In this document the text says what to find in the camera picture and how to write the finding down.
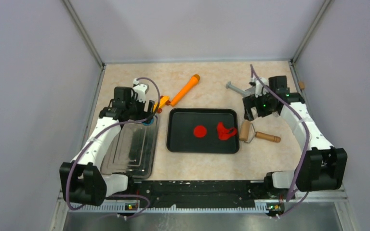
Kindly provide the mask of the wooden rolling pin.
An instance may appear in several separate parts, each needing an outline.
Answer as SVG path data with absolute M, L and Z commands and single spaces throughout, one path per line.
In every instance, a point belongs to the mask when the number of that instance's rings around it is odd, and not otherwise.
M 281 137 L 257 131 L 252 122 L 244 120 L 239 129 L 239 140 L 244 143 L 251 143 L 253 139 L 262 139 L 279 143 Z

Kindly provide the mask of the red dough piece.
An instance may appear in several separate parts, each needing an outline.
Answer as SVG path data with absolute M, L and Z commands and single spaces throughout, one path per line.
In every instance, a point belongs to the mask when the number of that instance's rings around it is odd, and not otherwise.
M 226 128 L 222 122 L 217 124 L 216 131 L 218 139 L 221 141 L 226 141 L 238 133 L 237 128 Z

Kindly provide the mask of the black baking tray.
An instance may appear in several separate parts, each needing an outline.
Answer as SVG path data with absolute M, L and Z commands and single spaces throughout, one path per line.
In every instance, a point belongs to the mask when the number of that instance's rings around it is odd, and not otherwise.
M 232 109 L 174 108 L 169 113 L 166 147 L 175 153 L 235 154 L 238 115 Z

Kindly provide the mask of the round red dough wrapper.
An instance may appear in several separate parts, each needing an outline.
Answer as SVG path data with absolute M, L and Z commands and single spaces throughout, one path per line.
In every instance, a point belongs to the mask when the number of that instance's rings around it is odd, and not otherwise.
M 197 138 L 203 138 L 207 135 L 207 129 L 202 125 L 198 125 L 194 128 L 193 134 Z

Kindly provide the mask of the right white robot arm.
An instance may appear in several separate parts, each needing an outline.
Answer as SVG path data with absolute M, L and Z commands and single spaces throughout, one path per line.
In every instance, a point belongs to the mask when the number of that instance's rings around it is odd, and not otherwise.
M 296 138 L 302 154 L 294 170 L 268 173 L 263 185 L 264 194 L 277 198 L 288 190 L 291 198 L 294 190 L 314 192 L 341 188 L 347 153 L 336 148 L 321 133 L 309 114 L 303 96 L 291 92 L 286 76 L 264 79 L 252 75 L 250 84 L 255 92 L 244 97 L 245 118 L 257 118 L 278 114 L 289 126 Z

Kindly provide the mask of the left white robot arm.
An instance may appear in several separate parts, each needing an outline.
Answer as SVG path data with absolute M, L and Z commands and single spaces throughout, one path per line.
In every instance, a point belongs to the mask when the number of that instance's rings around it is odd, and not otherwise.
M 149 101 L 146 106 L 148 88 L 146 84 L 115 87 L 114 97 L 100 111 L 95 129 L 82 150 L 72 161 L 61 164 L 62 193 L 69 206 L 73 203 L 99 206 L 115 193 L 124 199 L 133 197 L 135 186 L 126 174 L 103 175 L 100 169 L 112 141 L 124 125 L 151 120 L 155 102 Z

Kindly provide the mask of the blue dough piece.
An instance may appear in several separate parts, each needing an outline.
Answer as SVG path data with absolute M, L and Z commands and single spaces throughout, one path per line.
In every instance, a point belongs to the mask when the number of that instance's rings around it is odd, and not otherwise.
M 154 118 L 152 118 L 151 120 L 149 120 L 149 121 L 146 121 L 146 122 L 143 122 L 143 125 L 144 126 L 150 126 L 150 125 L 152 125 L 153 123 L 154 123 Z

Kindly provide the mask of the grey dumbbell tool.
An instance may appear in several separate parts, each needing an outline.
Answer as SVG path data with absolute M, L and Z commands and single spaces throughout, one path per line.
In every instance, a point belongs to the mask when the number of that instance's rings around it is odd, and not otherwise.
M 250 96 L 250 94 L 249 94 L 248 92 L 246 92 L 245 90 L 241 90 L 240 88 L 238 88 L 238 87 L 234 86 L 234 85 L 231 83 L 231 81 L 227 82 L 227 83 L 226 83 L 226 85 L 225 85 L 225 87 L 226 87 L 227 89 L 230 89 L 230 90 L 232 90 L 232 91 L 234 91 L 234 92 L 236 92 L 236 93 L 240 94 L 243 98 L 244 98 L 244 97 L 248 97 L 248 96 Z

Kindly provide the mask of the yellow toy car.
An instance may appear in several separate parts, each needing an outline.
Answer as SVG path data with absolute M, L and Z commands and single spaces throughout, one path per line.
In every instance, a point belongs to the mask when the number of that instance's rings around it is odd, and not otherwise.
M 153 110 L 156 111 L 158 114 L 162 112 L 162 108 L 166 105 L 171 103 L 169 96 L 160 96 L 159 104 L 155 103 Z

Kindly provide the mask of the small wooden block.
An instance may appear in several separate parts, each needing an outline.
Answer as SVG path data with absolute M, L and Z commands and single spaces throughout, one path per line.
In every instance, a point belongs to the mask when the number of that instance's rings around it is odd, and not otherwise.
M 298 81 L 298 86 L 299 86 L 299 89 L 300 90 L 304 90 L 305 89 L 305 84 L 302 81 Z

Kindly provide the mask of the silver metal tray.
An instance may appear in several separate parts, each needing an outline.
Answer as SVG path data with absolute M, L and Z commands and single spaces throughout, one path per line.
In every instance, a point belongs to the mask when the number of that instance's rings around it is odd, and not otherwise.
M 152 173 L 157 145 L 159 118 L 152 123 L 127 124 L 113 139 L 100 168 L 103 175 L 126 174 L 147 179 Z

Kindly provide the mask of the orange toy carrot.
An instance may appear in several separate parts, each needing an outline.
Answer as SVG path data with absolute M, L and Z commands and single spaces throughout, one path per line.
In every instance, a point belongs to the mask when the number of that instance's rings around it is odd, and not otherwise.
M 179 101 L 186 96 L 200 81 L 200 75 L 193 75 L 190 80 L 182 87 L 182 89 L 176 94 L 176 96 L 171 100 L 170 105 L 176 106 Z

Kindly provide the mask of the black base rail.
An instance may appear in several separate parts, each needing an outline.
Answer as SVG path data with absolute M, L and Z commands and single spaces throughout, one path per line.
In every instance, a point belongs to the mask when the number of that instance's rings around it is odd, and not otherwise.
M 123 195 L 139 196 L 133 200 L 144 205 L 150 201 L 150 208 L 225 209 L 254 208 L 259 200 L 280 202 L 287 190 L 262 180 L 142 180 L 108 199 L 119 200 Z

